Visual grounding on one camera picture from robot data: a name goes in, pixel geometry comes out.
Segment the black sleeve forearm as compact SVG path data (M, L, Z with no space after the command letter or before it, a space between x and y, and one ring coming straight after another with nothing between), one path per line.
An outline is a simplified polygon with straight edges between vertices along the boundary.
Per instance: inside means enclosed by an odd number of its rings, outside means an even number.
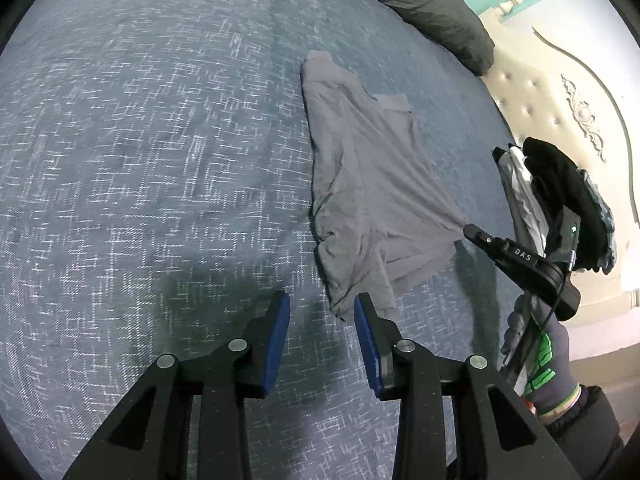
M582 479L602 479L625 447L612 406L598 386L581 385L576 403L547 429Z

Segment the grey green gloved hand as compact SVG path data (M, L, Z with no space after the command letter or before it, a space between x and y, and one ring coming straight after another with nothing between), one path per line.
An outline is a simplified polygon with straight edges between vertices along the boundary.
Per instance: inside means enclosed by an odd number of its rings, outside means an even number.
M524 398L536 408L545 425L560 419L582 395L582 386L570 371L570 336L551 308L530 295L519 296L508 317L501 352L508 356L520 343L526 325L536 328L525 361Z

